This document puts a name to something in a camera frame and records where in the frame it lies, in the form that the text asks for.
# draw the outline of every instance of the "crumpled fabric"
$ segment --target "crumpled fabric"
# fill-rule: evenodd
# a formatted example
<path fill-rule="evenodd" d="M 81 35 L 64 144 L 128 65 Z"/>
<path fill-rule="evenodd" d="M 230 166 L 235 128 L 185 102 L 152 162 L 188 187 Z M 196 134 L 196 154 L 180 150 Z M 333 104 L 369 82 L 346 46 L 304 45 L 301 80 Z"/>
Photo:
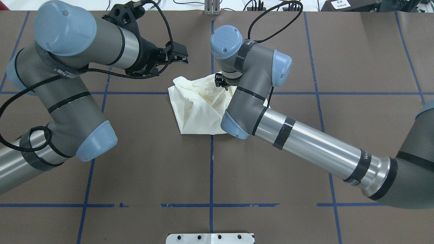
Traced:
<path fill-rule="evenodd" d="M 173 83 L 169 97 L 181 134 L 226 133 L 220 123 L 236 86 L 230 86 L 228 91 L 216 87 L 214 74 L 193 81 L 180 76 Z"/>

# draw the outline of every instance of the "gray arm segment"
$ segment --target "gray arm segment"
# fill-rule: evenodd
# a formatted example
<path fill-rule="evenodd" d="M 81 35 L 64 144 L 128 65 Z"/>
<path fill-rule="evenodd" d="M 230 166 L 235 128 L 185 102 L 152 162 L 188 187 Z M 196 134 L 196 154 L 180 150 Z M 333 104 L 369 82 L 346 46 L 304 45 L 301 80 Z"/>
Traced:
<path fill-rule="evenodd" d="M 240 46 L 236 45 L 238 39 L 227 26 L 216 29 L 211 36 L 211 48 L 223 76 L 227 79 L 234 70 L 240 72 L 238 79 L 228 79 L 238 88 L 223 117 L 223 130 L 241 139 L 248 135 L 262 138 L 359 187 L 364 196 L 380 203 L 398 208 L 434 208 L 434 109 L 424 110 L 416 118 L 396 158 L 371 155 L 265 108 L 263 99 L 271 86 L 278 84 L 276 77 L 286 78 L 291 63 L 282 63 L 284 56 L 259 44 L 246 52 L 243 45 L 250 40 Z M 233 56 L 224 55 L 234 49 L 237 53 Z M 288 68 L 275 68 L 282 65 Z"/>
<path fill-rule="evenodd" d="M 58 25 L 68 26 L 72 31 L 52 31 Z M 82 29 L 74 33 L 74 27 L 86 25 L 91 27 L 86 34 L 94 32 L 95 35 L 81 39 Z M 52 54 L 54 60 L 60 60 L 73 69 L 90 62 L 128 68 L 137 59 L 138 41 L 132 33 L 60 1 L 50 1 L 41 6 L 34 27 L 37 42 L 20 51 L 8 66 L 9 79 L 21 88 L 62 73 L 38 54 L 39 46 L 56 53 Z M 73 48 L 68 46 L 67 53 L 73 53 L 72 56 L 66 55 L 62 49 L 71 39 L 77 42 L 72 44 Z M 89 161 L 117 143 L 113 128 L 80 77 L 58 79 L 34 89 L 34 92 L 53 119 L 48 124 L 52 140 L 49 146 L 31 153 L 0 149 L 0 194 L 61 165 L 70 157 L 77 155 L 82 161 Z M 34 148 L 45 141 L 43 131 L 29 130 L 14 144 Z"/>

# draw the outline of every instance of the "blue grid line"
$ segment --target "blue grid line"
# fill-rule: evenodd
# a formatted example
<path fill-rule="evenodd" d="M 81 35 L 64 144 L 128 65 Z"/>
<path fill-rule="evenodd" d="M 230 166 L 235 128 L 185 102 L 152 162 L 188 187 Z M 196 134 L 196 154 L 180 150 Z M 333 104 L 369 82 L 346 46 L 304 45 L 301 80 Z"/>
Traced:
<path fill-rule="evenodd" d="M 317 207 L 374 207 L 385 206 L 378 202 L 342 202 L 342 203 L 317 203 Z"/>
<path fill-rule="evenodd" d="M 30 11 L 27 11 L 26 18 L 24 18 L 23 26 L 21 27 L 20 34 L 18 35 L 18 39 L 16 40 L 15 46 L 13 47 L 12 55 L 10 56 L 9 61 L 12 60 L 13 56 L 15 56 L 16 49 L 18 48 L 18 44 L 20 43 L 21 36 L 23 35 L 24 28 L 26 27 L 27 20 L 29 19 Z M 0 91 L 3 90 L 4 82 L 6 81 L 6 72 L 3 75 L 3 80 L 0 85 Z"/>
<path fill-rule="evenodd" d="M 81 221 L 80 221 L 80 228 L 79 228 L 79 233 L 78 233 L 78 237 L 77 237 L 77 244 L 80 244 L 80 242 L 81 242 L 81 236 L 82 236 L 82 233 L 83 233 L 84 220 L 86 218 L 87 201 L 89 199 L 90 184 L 92 182 L 92 176 L 93 176 L 93 168 L 94 168 L 94 166 L 95 166 L 95 159 L 92 160 L 92 163 L 90 165 L 89 178 L 87 180 L 87 187 L 86 187 L 86 195 L 84 197 L 82 218 L 81 218 Z"/>
<path fill-rule="evenodd" d="M 273 92 L 273 95 L 316 95 L 316 94 L 318 95 L 420 95 L 418 92 Z"/>
<path fill-rule="evenodd" d="M 324 120 L 322 118 L 321 101 L 319 100 L 318 83 L 317 83 L 317 80 L 316 80 L 315 65 L 313 63 L 312 45 L 311 45 L 311 42 L 310 42 L 310 35 L 309 35 L 309 25 L 307 23 L 306 12 L 303 12 L 303 14 L 304 14 L 304 23 L 305 23 L 305 26 L 306 26 L 307 44 L 309 46 L 310 63 L 312 65 L 313 81 L 314 81 L 314 84 L 315 84 L 315 94 L 316 94 L 316 102 L 317 102 L 317 105 L 318 105 L 319 121 L 321 123 L 321 130 L 322 130 L 322 132 L 325 132 L 325 129 L 324 129 Z M 339 244 L 342 244 L 341 227 L 339 225 L 338 208 L 335 206 L 335 204 L 336 204 L 336 196 L 335 196 L 335 189 L 334 189 L 334 186 L 333 186 L 333 178 L 332 178 L 331 174 L 329 174 L 329 182 L 330 182 L 330 191 L 331 191 L 331 194 L 332 194 L 332 200 L 333 200 L 333 204 L 334 204 L 333 205 L 333 210 L 334 210 L 334 213 L 335 213 L 335 222 L 336 222 L 336 231 L 337 231 L 337 234 L 338 234 L 338 241 L 339 241 Z"/>
<path fill-rule="evenodd" d="M 211 135 L 211 150 L 210 150 L 210 233 L 214 231 L 214 136 Z"/>
<path fill-rule="evenodd" d="M 168 92 L 90 92 L 92 95 L 169 95 Z M 15 95 L 18 92 L 0 92 L 1 95 Z M 316 95 L 316 92 L 273 92 L 273 95 Z M 319 95 L 392 95 L 419 96 L 418 92 L 318 92 Z M 434 92 L 422 92 L 422 95 L 434 95 Z"/>
<path fill-rule="evenodd" d="M 110 75 L 107 76 L 107 85 L 105 86 L 104 99 L 102 100 L 101 112 L 104 112 L 104 109 L 105 109 L 105 102 L 107 100 L 107 92 L 109 90 L 109 88 L 108 88 L 109 85 L 110 85 Z M 84 206 L 83 206 L 83 211 L 82 211 L 82 218 L 80 221 L 80 228 L 79 228 L 79 233 L 78 233 L 78 237 L 77 237 L 77 244 L 80 244 L 81 236 L 83 234 L 84 221 L 86 218 L 87 202 L 89 199 L 90 185 L 92 183 L 94 166 L 95 166 L 95 159 L 92 160 L 91 165 L 90 165 L 89 178 L 87 180 L 87 187 L 86 187 L 86 195 L 84 197 Z"/>
<path fill-rule="evenodd" d="M 404 41 L 404 36 L 402 35 L 401 24 L 399 23 L 398 12 L 395 11 L 396 23 L 398 24 L 399 35 L 401 36 L 402 45 L 404 46 L 405 55 L 407 55 L 408 63 L 410 64 L 411 72 L 413 73 L 414 81 L 418 87 L 419 95 L 421 96 L 422 103 L 425 104 L 424 96 L 422 95 L 421 86 L 419 85 L 418 77 L 414 71 L 413 63 L 411 62 L 410 54 L 408 54 L 407 45 Z"/>
<path fill-rule="evenodd" d="M 214 20 L 211 21 L 211 34 L 214 32 Z M 211 52 L 211 74 L 214 74 L 214 55 Z M 214 135 L 210 142 L 210 233 L 214 232 Z"/>
<path fill-rule="evenodd" d="M 0 208 L 82 208 L 84 204 L 0 203 Z M 114 204 L 87 204 L 88 208 L 114 208 Z"/>
<path fill-rule="evenodd" d="M 181 203 L 161 204 L 162 208 L 273 208 L 280 203 Z"/>

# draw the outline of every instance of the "silver arm tube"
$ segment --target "silver arm tube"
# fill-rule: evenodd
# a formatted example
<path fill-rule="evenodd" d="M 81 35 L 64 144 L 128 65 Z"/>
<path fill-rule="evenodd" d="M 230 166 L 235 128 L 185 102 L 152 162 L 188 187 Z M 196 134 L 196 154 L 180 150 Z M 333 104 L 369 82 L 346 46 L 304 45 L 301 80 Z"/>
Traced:
<path fill-rule="evenodd" d="M 228 134 L 262 138 L 361 188 L 374 201 L 434 208 L 434 100 L 416 118 L 397 157 L 378 157 L 262 105 L 271 86 L 286 79 L 289 56 L 243 40 L 233 26 L 217 28 L 210 43 L 226 84 L 238 86 L 221 123 Z"/>
<path fill-rule="evenodd" d="M 20 138 L 13 144 L 20 145 L 27 138 Z M 45 142 L 43 131 L 35 131 L 30 136 L 30 144 L 37 147 Z M 20 151 L 7 147 L 0 149 L 0 194 L 40 175 L 41 173 L 61 165 L 67 158 L 58 155 L 50 146 L 37 151 L 36 157 L 43 158 L 44 164 L 39 160 L 29 160 Z"/>
<path fill-rule="evenodd" d="M 289 133 L 281 133 L 287 126 Z M 271 109 L 267 109 L 256 129 L 256 137 L 272 143 L 275 147 L 279 140 L 283 146 L 279 149 L 291 152 L 311 162 L 331 174 L 346 180 L 362 189 L 366 197 L 373 196 L 383 185 L 390 169 L 389 157 L 377 157 L 363 152 L 359 148 L 346 144 L 328 134 L 308 125 L 295 121 Z M 370 159 L 366 172 L 361 179 L 352 178 L 362 159 Z"/>

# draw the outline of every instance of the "black tape marking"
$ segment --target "black tape marking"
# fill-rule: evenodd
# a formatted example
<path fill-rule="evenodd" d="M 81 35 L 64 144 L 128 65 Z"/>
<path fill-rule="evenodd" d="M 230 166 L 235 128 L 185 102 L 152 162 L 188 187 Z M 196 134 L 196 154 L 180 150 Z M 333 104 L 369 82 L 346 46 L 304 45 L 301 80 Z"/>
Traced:
<path fill-rule="evenodd" d="M 254 93 L 254 92 L 252 92 L 252 91 L 250 91 L 250 90 L 248 90 L 248 89 L 246 89 L 246 88 L 243 88 L 243 87 L 241 87 L 241 86 L 237 86 L 237 90 L 240 90 L 240 91 L 242 91 L 242 92 L 245 92 L 245 93 L 247 93 L 247 94 L 250 94 L 250 95 L 252 95 L 252 96 L 254 96 L 254 97 L 256 97 L 256 98 L 261 99 L 262 101 L 265 101 L 265 97 L 263 97 L 263 96 L 261 96 L 261 95 L 259 95 L 259 94 L 257 94 L 257 93 Z"/>
<path fill-rule="evenodd" d="M 413 154 L 409 154 L 406 152 L 399 151 L 396 155 L 397 158 L 401 158 L 405 161 L 408 161 L 410 163 L 413 163 L 415 165 L 419 165 L 427 170 L 434 171 L 434 162 L 431 162 L 429 160 L 426 160 L 424 158 L 420 158 L 418 156 L 415 156 Z"/>
<path fill-rule="evenodd" d="M 121 30 L 121 28 L 120 28 L 119 26 L 116 26 L 116 27 L 117 27 L 117 28 L 119 29 L 119 31 L 121 32 L 121 36 L 122 36 L 122 47 L 121 47 L 121 51 L 119 52 L 118 57 L 117 57 L 113 62 L 111 62 L 111 63 L 109 63 L 109 64 L 106 64 L 106 65 L 108 65 L 108 66 L 117 63 L 117 62 L 119 61 L 119 59 L 122 58 L 122 55 L 124 54 L 124 51 L 125 51 L 125 36 L 124 36 L 124 33 L 122 32 L 122 30 Z"/>
<path fill-rule="evenodd" d="M 240 47 L 240 50 L 238 50 L 237 57 L 235 58 L 235 70 L 238 72 L 243 72 L 243 64 L 244 60 L 246 59 L 247 53 L 252 49 L 252 47 L 257 42 L 253 40 L 246 40 Z"/>
<path fill-rule="evenodd" d="M 258 125 L 259 125 L 259 123 L 261 122 L 261 119 L 262 119 L 262 117 L 264 116 L 265 111 L 267 111 L 267 109 L 268 109 L 267 107 L 265 107 L 264 109 L 262 109 L 262 112 L 261 112 L 261 114 L 259 115 L 258 120 L 256 120 L 256 124 L 255 124 L 255 127 L 253 128 L 252 135 L 255 135 L 255 133 L 256 133 L 256 129 L 258 129 Z"/>
<path fill-rule="evenodd" d="M 289 116 L 286 117 L 285 122 L 283 123 L 282 128 L 280 128 L 279 134 L 273 143 L 273 147 L 282 150 L 283 145 L 285 145 L 286 140 L 291 134 L 291 130 L 293 129 L 295 122 L 295 119 Z"/>
<path fill-rule="evenodd" d="M 360 150 L 362 152 L 362 155 L 360 156 L 356 168 L 354 169 L 353 173 L 344 180 L 344 182 L 348 182 L 353 186 L 357 186 L 360 184 L 366 172 L 368 172 L 372 160 L 372 156 L 369 152 L 362 149 Z"/>
<path fill-rule="evenodd" d="M 56 109 L 62 107 L 63 105 L 66 105 L 66 104 L 68 104 L 68 103 L 70 103 L 70 102 L 72 102 L 72 101 L 75 101 L 75 100 L 77 100 L 77 99 L 79 99 L 79 98 L 82 98 L 82 97 L 85 97 L 85 96 L 90 96 L 90 92 L 82 92 L 82 93 L 79 93 L 79 94 L 75 94 L 75 95 L 73 95 L 73 96 L 70 96 L 69 98 L 66 98 L 66 99 L 64 99 L 64 100 L 62 100 L 62 101 L 60 101 L 60 102 L 54 104 L 53 106 L 49 107 L 49 108 L 47 109 L 47 110 L 48 110 L 48 113 L 52 113 L 54 110 L 56 110 Z"/>
<path fill-rule="evenodd" d="M 386 176 L 386 180 L 384 181 L 380 189 L 375 194 L 370 196 L 369 199 L 376 201 L 384 197 L 384 195 L 386 195 L 386 193 L 389 191 L 390 187 L 392 186 L 393 181 L 395 181 L 397 172 L 398 172 L 398 163 L 396 162 L 396 159 L 390 158 L 390 169 L 389 169 L 389 173 Z"/>
<path fill-rule="evenodd" d="M 39 55 L 39 58 L 48 67 L 52 68 L 60 76 L 63 76 L 63 78 L 73 79 L 73 78 L 76 78 L 77 76 L 85 73 L 85 72 L 76 70 L 76 69 L 69 67 L 66 64 L 62 63 L 52 53 L 45 51 L 41 46 L 39 46 L 37 42 L 35 42 L 35 48 L 36 48 L 36 53 Z"/>
<path fill-rule="evenodd" d="M 33 127 L 30 130 L 28 130 L 26 133 L 24 133 L 20 139 L 20 147 L 31 148 L 30 136 L 34 131 L 39 130 L 40 127 L 41 126 Z M 40 158 L 35 152 L 21 152 L 21 155 L 30 166 L 40 171 L 50 171 L 53 168 L 60 166 L 64 163 L 62 162 L 58 165 L 50 164 L 49 162 L 45 161 L 43 158 Z"/>
<path fill-rule="evenodd" d="M 62 157 L 64 157 L 64 158 L 72 158 L 73 156 L 68 156 L 68 155 L 66 155 L 66 154 L 63 154 L 61 151 L 59 151 L 58 149 L 57 149 L 57 147 L 53 144 L 53 142 L 52 141 L 50 141 L 49 143 L 48 143 L 48 145 L 51 147 L 51 149 L 53 149 L 53 151 L 55 152 L 55 153 L 57 153 L 59 156 L 62 156 Z"/>

